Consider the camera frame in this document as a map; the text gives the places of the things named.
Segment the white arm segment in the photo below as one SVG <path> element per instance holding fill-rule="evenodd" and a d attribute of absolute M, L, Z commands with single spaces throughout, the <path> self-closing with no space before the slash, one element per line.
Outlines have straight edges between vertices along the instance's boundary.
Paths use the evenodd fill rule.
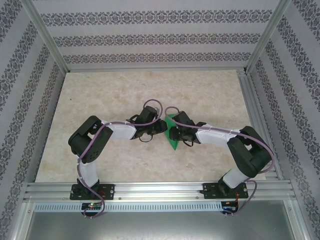
<path fill-rule="evenodd" d="M 212 127 L 209 124 L 203 125 L 203 127 Z M 230 130 L 232 132 L 240 133 L 239 130 Z M 219 145 L 221 147 L 227 148 L 227 142 L 229 139 L 234 138 L 235 134 L 231 133 L 224 133 L 220 131 L 215 130 L 203 130 L 199 129 L 196 132 L 196 137 L 198 138 L 199 142 L 202 144 L 215 144 Z M 248 176 L 244 175 L 237 166 L 235 166 L 233 169 L 228 171 L 223 176 L 223 181 L 231 188 L 236 188 L 240 183 L 244 182 L 246 179 L 248 179 Z"/>
<path fill-rule="evenodd" d="M 207 127 L 210 128 L 212 127 L 209 124 L 203 125 L 202 127 Z M 236 133 L 240 133 L 239 130 L 228 130 Z M 195 133 L 196 137 L 198 138 L 199 142 L 202 144 L 215 144 L 219 145 L 221 147 L 227 148 L 227 142 L 229 139 L 234 138 L 236 135 L 231 134 L 231 133 L 224 133 L 220 131 L 215 131 L 215 130 L 204 130 L 204 129 L 199 129 Z"/>
<path fill-rule="evenodd" d="M 109 140 L 112 139 L 131 139 L 135 133 L 136 128 L 134 126 L 129 126 L 125 124 L 110 124 L 106 126 L 106 128 L 110 128 L 113 133 Z M 82 175 L 82 179 L 85 183 L 92 187 L 98 182 L 97 169 L 96 169 L 96 161 L 92 161 L 90 163 L 82 163 L 80 162 L 80 173 Z"/>

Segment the robotic arm link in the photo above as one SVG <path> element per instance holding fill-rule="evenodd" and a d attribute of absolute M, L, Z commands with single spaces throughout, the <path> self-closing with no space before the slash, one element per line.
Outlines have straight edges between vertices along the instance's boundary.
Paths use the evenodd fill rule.
<path fill-rule="evenodd" d="M 72 153 L 78 157 L 81 156 L 92 141 L 89 134 L 95 135 L 103 125 L 107 126 L 101 129 L 101 132 L 97 134 L 91 147 L 81 158 L 81 162 L 79 163 L 81 177 L 78 178 L 78 181 L 82 185 L 85 182 L 89 187 L 94 186 L 99 181 L 96 171 L 96 159 L 109 140 L 134 140 L 142 137 L 144 133 L 152 137 L 153 135 L 166 131 L 168 129 L 167 124 L 161 119 L 158 119 L 152 124 L 148 124 L 157 118 L 159 118 L 157 110 L 151 106 L 146 106 L 140 115 L 134 115 L 126 122 L 112 123 L 100 120 L 97 116 L 90 116 L 77 131 L 72 134 L 68 141 Z"/>
<path fill-rule="evenodd" d="M 225 129 L 222 132 L 211 129 L 214 127 L 205 122 L 195 124 L 184 111 L 178 112 L 172 119 L 177 124 L 177 127 L 173 126 L 169 130 L 169 136 L 172 140 L 197 144 L 216 144 L 229 148 L 236 166 L 218 181 L 218 188 L 224 196 L 228 196 L 239 184 L 257 176 L 272 159 L 267 149 L 249 139 L 251 137 L 265 144 L 251 126 L 240 130 Z"/>

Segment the enclosure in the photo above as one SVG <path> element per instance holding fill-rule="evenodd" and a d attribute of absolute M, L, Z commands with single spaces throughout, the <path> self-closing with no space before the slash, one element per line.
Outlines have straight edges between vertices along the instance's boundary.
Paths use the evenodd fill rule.
<path fill-rule="evenodd" d="M 0 239 L 320 239 L 319 0 L 0 5 Z M 108 142 L 97 173 L 113 200 L 97 219 L 79 213 L 69 137 L 148 99 L 195 123 L 252 126 L 270 146 L 274 168 L 239 215 L 201 193 L 235 166 L 228 149 L 174 151 L 164 134 Z"/>

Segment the marble floor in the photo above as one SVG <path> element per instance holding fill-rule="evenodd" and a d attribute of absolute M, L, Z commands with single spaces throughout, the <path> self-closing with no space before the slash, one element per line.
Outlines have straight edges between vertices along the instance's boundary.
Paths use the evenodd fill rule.
<path fill-rule="evenodd" d="M 68 73 L 36 182 L 75 182 L 77 159 L 68 145 L 72 133 L 91 115 L 129 119 L 148 99 L 161 101 L 164 108 L 178 107 L 195 123 L 227 129 L 250 125 L 235 70 Z M 101 182 L 217 181 L 234 166 L 227 148 L 180 142 L 174 151 L 158 134 L 148 143 L 109 141 L 97 159 L 97 174 Z"/>

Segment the green object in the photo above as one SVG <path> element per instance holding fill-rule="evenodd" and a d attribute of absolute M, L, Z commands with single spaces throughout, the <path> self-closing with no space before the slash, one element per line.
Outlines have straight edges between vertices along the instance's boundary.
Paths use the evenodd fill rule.
<path fill-rule="evenodd" d="M 172 118 L 175 114 L 168 114 L 168 116 L 170 118 Z M 173 147 L 174 150 L 177 149 L 177 146 L 178 146 L 178 143 L 179 141 L 175 141 L 175 140 L 172 140 L 170 139 L 169 137 L 169 131 L 170 131 L 170 128 L 171 127 L 176 127 L 177 125 L 175 123 L 173 123 L 169 118 L 165 117 L 164 118 L 164 121 L 166 122 L 167 126 L 168 126 L 168 129 L 164 132 L 166 138 L 168 139 L 169 143 L 171 144 L 171 146 Z"/>

